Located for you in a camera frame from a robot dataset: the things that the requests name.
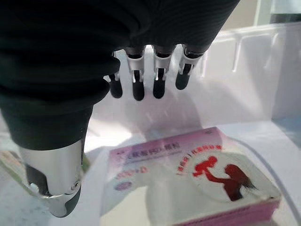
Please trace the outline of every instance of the white surface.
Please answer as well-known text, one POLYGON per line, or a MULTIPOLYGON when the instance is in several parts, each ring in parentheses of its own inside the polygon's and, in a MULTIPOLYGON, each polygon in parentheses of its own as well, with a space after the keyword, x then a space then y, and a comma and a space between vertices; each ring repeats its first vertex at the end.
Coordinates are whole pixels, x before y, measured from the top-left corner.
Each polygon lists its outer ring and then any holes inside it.
POLYGON ((85 145, 90 156, 100 155, 86 175, 73 213, 66 218, 51 216, 37 200, 10 181, 0 190, 0 225, 99 225, 109 149, 215 125, 220 125, 226 135, 254 148, 258 154, 249 152, 249 156, 264 172, 269 174, 266 166, 273 170, 271 179, 286 199, 275 213, 274 223, 267 225, 297 225, 297 221, 301 222, 301 123, 282 121, 280 129, 270 120, 301 116, 300 42, 300 23, 222 32, 183 91, 175 88, 182 53, 178 46, 167 73, 166 92, 160 100, 152 95, 153 56, 152 49, 147 48, 146 95, 140 102, 133 98, 124 53, 118 52, 123 97, 113 99, 109 94, 94 107, 85 145))

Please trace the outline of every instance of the cardboard box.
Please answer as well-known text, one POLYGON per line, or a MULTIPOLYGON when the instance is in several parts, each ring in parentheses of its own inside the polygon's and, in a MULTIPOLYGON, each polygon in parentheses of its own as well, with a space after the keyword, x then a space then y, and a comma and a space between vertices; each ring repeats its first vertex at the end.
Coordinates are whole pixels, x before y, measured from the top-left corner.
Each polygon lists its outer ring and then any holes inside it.
POLYGON ((281 194, 217 128, 112 150, 101 225, 268 221, 281 194))

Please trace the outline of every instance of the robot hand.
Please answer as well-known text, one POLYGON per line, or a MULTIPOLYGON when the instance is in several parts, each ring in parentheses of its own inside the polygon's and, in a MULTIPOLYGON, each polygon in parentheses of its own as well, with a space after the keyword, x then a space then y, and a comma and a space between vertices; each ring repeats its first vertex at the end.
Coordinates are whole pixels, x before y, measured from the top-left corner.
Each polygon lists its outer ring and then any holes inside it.
POLYGON ((153 95, 161 98, 174 47, 184 89, 239 0, 3 0, 0 107, 20 146, 29 186, 57 217, 76 206, 93 105, 122 96, 116 50, 124 49, 133 95, 144 97, 143 53, 154 48, 153 95), (103 76, 111 79, 108 84, 103 76))

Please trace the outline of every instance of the mother and child logo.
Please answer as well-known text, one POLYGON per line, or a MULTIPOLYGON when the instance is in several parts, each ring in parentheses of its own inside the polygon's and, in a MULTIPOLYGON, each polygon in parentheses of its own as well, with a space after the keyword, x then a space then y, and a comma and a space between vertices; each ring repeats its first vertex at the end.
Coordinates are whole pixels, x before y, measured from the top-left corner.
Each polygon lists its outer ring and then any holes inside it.
POLYGON ((256 189, 250 178, 234 164, 228 164, 224 167, 224 173, 227 174, 229 178, 215 177, 209 171, 209 168, 215 168, 217 163, 217 157, 209 156, 207 160, 195 165, 195 172, 192 173, 193 177, 198 178, 204 175, 211 182, 223 184, 223 189, 232 202, 243 198, 240 191, 242 187, 256 189))

